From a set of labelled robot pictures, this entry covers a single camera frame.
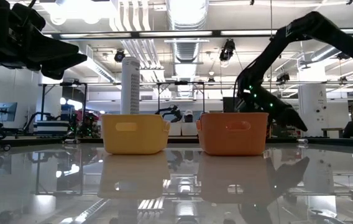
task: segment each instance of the reflective tabletop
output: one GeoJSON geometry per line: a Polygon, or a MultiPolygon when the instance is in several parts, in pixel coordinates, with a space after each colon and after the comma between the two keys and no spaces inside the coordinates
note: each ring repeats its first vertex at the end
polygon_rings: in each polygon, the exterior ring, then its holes
{"type": "Polygon", "coordinates": [[[151,156],[15,147],[0,154],[3,223],[353,223],[353,147],[268,144],[257,157],[194,144],[151,156]]]}

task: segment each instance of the ductwork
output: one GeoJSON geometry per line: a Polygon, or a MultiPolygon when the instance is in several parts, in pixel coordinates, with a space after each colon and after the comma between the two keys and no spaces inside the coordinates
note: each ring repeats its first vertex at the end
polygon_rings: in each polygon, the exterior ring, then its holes
{"type": "Polygon", "coordinates": [[[284,68],[284,70],[289,70],[294,66],[297,66],[297,60],[303,62],[303,64],[310,64],[310,63],[320,62],[334,55],[337,55],[339,53],[341,53],[340,50],[338,50],[337,48],[331,45],[327,45],[321,48],[320,50],[313,52],[312,54],[296,54],[293,56],[293,58],[295,59],[290,59],[289,61],[285,62],[283,66],[278,67],[275,71],[281,68],[284,68]]]}
{"type": "MultiPolygon", "coordinates": [[[[167,0],[168,23],[171,30],[200,30],[206,24],[208,0],[167,0]]],[[[193,81],[200,43],[173,43],[175,75],[193,81]]],[[[191,96],[192,86],[178,86],[180,96],[191,96]]]]}

